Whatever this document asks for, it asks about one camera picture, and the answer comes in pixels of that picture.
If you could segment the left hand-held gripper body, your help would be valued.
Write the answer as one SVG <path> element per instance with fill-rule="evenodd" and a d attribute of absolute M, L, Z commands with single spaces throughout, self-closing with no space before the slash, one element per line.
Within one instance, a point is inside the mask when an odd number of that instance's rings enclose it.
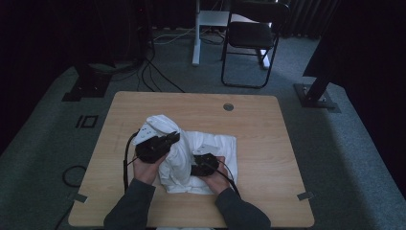
<path fill-rule="evenodd" d="M 145 163 L 155 163 L 170 150 L 167 135 L 143 124 L 136 134 L 133 145 L 136 156 Z"/>

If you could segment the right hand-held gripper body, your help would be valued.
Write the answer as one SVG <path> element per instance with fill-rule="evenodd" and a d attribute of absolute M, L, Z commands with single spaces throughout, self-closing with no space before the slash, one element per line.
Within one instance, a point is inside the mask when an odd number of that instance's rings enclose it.
<path fill-rule="evenodd" d="M 218 168 L 219 162 L 216 154 L 219 148 L 203 144 L 192 153 L 192 170 L 193 176 L 208 176 L 212 175 Z"/>

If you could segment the white skirt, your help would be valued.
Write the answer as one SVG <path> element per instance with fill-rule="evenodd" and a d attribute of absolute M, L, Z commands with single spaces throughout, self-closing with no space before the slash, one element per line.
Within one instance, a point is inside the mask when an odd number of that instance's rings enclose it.
<path fill-rule="evenodd" d="M 230 135 L 185 131 L 165 115 L 147 118 L 144 126 L 152 128 L 159 137 L 175 132 L 180 140 L 168 150 L 168 157 L 159 168 L 160 181 L 170 194 L 191 193 L 209 195 L 209 187 L 191 175 L 192 155 L 211 153 L 224 156 L 229 176 L 237 181 L 237 138 Z"/>

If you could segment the person's right hand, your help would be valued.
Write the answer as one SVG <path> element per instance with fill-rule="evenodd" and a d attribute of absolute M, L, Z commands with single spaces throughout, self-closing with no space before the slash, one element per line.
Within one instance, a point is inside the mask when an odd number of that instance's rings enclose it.
<path fill-rule="evenodd" d="M 228 172 L 223 165 L 225 158 L 219 156 L 218 160 L 220 163 L 217 168 L 217 172 L 214 172 L 212 175 L 208 176 L 200 176 L 200 179 L 203 180 L 208 185 L 210 190 L 217 196 L 230 187 L 230 183 L 228 181 Z"/>

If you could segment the person's left hand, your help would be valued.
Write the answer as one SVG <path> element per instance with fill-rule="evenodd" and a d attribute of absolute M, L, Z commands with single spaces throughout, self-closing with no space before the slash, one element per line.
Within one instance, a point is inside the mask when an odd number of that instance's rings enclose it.
<path fill-rule="evenodd" d="M 165 154 L 155 163 L 146 163 L 140 160 L 138 157 L 134 157 L 132 162 L 134 178 L 151 185 L 158 174 L 160 165 L 166 160 L 166 158 L 167 155 Z"/>

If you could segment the black stand with flat base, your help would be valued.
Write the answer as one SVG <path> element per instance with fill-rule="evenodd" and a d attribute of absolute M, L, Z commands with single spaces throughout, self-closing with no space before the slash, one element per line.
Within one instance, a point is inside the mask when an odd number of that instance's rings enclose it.
<path fill-rule="evenodd" d="M 88 64 L 75 65 L 78 78 L 70 92 L 62 98 L 64 102 L 79 102 L 82 98 L 103 98 L 112 78 L 111 74 L 96 72 Z"/>

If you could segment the black folding chair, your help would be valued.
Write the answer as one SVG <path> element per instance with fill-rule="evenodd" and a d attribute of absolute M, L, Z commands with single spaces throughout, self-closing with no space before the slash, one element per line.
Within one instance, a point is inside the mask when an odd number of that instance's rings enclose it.
<path fill-rule="evenodd" d="M 282 29 L 289 14 L 289 6 L 276 0 L 231 1 L 221 55 L 220 79 L 224 85 L 261 89 L 269 82 Z M 229 47 L 255 50 L 255 56 L 259 58 L 259 63 L 261 64 L 264 64 L 268 53 L 272 52 L 263 83 L 260 85 L 249 85 L 226 81 L 227 56 L 238 55 L 238 52 L 230 52 L 228 50 Z"/>

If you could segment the black slanted stand with base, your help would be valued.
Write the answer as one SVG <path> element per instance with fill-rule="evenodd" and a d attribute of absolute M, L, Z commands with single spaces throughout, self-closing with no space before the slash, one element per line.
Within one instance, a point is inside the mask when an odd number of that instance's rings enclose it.
<path fill-rule="evenodd" d="M 324 108 L 330 113 L 340 113 L 341 109 L 327 92 L 328 78 L 317 78 L 312 84 L 295 83 L 294 89 L 302 107 Z"/>

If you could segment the dark curtain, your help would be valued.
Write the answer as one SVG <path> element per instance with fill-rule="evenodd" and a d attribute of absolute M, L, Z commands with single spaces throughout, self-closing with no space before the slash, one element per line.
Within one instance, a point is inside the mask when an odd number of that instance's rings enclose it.
<path fill-rule="evenodd" d="M 290 14 L 283 27 L 284 37 L 320 38 L 337 9 L 340 0 L 278 0 L 286 4 Z"/>

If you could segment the white desk frame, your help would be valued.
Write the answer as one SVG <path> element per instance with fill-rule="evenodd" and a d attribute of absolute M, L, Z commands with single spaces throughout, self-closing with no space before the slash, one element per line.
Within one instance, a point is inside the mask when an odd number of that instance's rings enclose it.
<path fill-rule="evenodd" d="M 201 27 L 226 27 L 229 16 L 227 11 L 201 10 L 200 1 L 201 0 L 195 0 L 195 35 L 192 53 L 192 66 L 198 66 L 200 63 Z"/>

